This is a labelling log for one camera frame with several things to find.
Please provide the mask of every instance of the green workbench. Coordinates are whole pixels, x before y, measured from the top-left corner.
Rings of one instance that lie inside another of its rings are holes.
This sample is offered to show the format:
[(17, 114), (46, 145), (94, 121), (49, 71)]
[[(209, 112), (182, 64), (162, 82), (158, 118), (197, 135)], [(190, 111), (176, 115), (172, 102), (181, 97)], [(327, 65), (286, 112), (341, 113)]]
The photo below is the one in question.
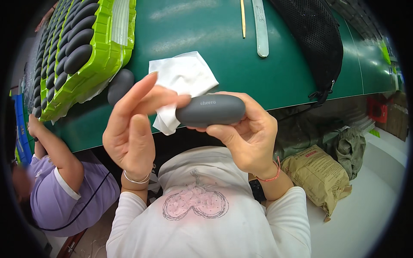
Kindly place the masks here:
[[(263, 2), (270, 49), (267, 58), (256, 52), (250, 0), (244, 1), (245, 39), (239, 0), (138, 0), (135, 48), (126, 68), (138, 81), (147, 75), (150, 60), (198, 51), (219, 82), (213, 91), (246, 92), (265, 109), (308, 103), (308, 95), (316, 87), (307, 62), (282, 18), (268, 1)], [(366, 44), (351, 25), (333, 13), (340, 24), (344, 57), (329, 99), (393, 90), (389, 65), (380, 48)], [(111, 111), (106, 89), (92, 100), (74, 105), (66, 117), (54, 126), (48, 122), (47, 127), (71, 151), (80, 151), (102, 145)]]

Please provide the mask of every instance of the green tray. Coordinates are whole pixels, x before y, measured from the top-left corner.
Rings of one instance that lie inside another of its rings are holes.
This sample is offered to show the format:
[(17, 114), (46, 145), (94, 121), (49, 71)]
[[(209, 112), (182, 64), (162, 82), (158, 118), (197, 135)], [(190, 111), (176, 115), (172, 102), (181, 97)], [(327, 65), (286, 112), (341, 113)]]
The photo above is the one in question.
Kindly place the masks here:
[[(89, 61), (80, 68), (79, 71), (74, 74), (69, 74), (64, 85), (58, 91), (55, 91), (52, 101), (42, 110), (42, 115), (40, 116), (41, 121), (58, 118), (62, 112), (65, 112), (65, 110), (77, 103), (78, 99), (81, 99), (82, 96), (89, 96), (91, 93), (96, 92), (100, 83), (110, 79), (121, 67), (125, 66), (131, 58), (135, 43), (136, 0), (129, 1), (128, 46), (121, 46), (111, 40), (112, 7), (114, 0), (99, 0), (98, 3), (99, 8), (95, 12), (96, 21), (92, 26), (94, 35), (90, 41), (93, 48), (92, 55)], [(71, 8), (70, 7), (67, 12), (62, 13), (63, 6), (62, 4), (57, 6), (55, 11), (57, 14), (54, 17), (54, 19), (58, 19), (56, 24), (59, 24), (61, 19), (65, 19), (62, 25), (62, 31), (66, 23), (67, 14)], [(57, 44), (56, 57), (60, 52), (59, 44), (62, 39), (61, 34), (62, 32), (60, 33)], [(40, 82), (40, 96), (42, 99), (45, 98), (48, 93), (48, 89), (46, 88), (47, 78)]]

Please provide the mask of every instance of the wrist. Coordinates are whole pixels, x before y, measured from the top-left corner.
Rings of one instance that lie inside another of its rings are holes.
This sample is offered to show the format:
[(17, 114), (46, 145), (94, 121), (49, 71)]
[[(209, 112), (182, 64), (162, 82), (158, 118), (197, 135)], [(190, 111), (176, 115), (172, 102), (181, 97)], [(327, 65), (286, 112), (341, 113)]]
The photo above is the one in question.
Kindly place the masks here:
[(149, 181), (149, 177), (150, 177), (150, 173), (145, 174), (145, 175), (135, 175), (133, 173), (128, 173), (126, 170), (123, 171), (125, 177), (127, 180), (131, 181), (131, 182), (135, 182), (138, 184), (143, 184)]
[(268, 180), (277, 176), (278, 167), (275, 163), (271, 162), (271, 164), (261, 172), (255, 174), (261, 180)]

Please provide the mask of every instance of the finger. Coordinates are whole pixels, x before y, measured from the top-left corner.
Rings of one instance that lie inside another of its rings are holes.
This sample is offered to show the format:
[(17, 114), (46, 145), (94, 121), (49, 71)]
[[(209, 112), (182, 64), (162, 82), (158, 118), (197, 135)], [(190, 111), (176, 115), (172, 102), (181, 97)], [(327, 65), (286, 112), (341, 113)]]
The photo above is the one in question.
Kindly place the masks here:
[(239, 92), (226, 92), (220, 91), (216, 92), (215, 94), (225, 94), (225, 95), (232, 95), (235, 97), (240, 98), (245, 104), (245, 113), (247, 117), (251, 120), (257, 121), (263, 119), (268, 114), (257, 101), (251, 98), (248, 94), (239, 93)]
[(245, 144), (237, 130), (230, 125), (210, 125), (206, 128), (206, 133), (222, 141), (230, 150), (243, 148)]
[(190, 95), (177, 95), (175, 91), (156, 85), (133, 110), (132, 114), (153, 114), (163, 106), (175, 104), (177, 107), (188, 105)]
[(129, 124), (131, 112), (139, 104), (140, 100), (154, 87), (157, 73), (145, 76), (123, 96), (113, 107), (106, 132), (111, 137), (121, 134)]
[(198, 132), (200, 132), (200, 133), (204, 133), (204, 132), (207, 131), (206, 128), (201, 128), (201, 127), (198, 127), (198, 128), (196, 128), (195, 130), (198, 131)]
[(206, 128), (201, 128), (201, 127), (193, 127), (193, 126), (187, 126), (186, 128), (190, 129), (190, 130), (196, 130), (200, 133), (204, 133), (207, 131)]
[(146, 156), (149, 144), (154, 144), (150, 122), (147, 115), (137, 114), (132, 116), (129, 124), (128, 160), (139, 160)]
[(113, 110), (117, 115), (129, 115), (139, 104), (142, 98), (148, 94), (155, 86), (158, 73), (154, 72), (146, 75), (123, 96), (116, 104)]

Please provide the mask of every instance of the white floor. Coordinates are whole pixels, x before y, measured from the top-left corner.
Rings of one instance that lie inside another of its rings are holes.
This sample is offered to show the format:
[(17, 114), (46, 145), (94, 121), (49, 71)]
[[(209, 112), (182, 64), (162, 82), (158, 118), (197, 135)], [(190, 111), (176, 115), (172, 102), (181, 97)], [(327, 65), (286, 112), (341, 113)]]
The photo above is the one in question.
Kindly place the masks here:
[[(389, 155), (386, 152), (391, 149), (388, 142), (372, 137), (375, 136), (366, 136), (369, 142), (363, 166), (357, 178), (350, 181), (353, 191), (338, 201), (331, 221), (324, 222), (323, 210), (307, 200), (312, 257), (365, 257), (388, 226), (399, 198), (406, 165), (399, 161), (405, 161), (406, 157), (401, 151), (398, 153), (401, 157)], [(384, 133), (382, 137), (395, 140), (394, 136)], [(378, 145), (387, 148), (383, 150), (371, 143), (377, 140), (381, 143)], [(403, 144), (397, 149), (407, 150)]]

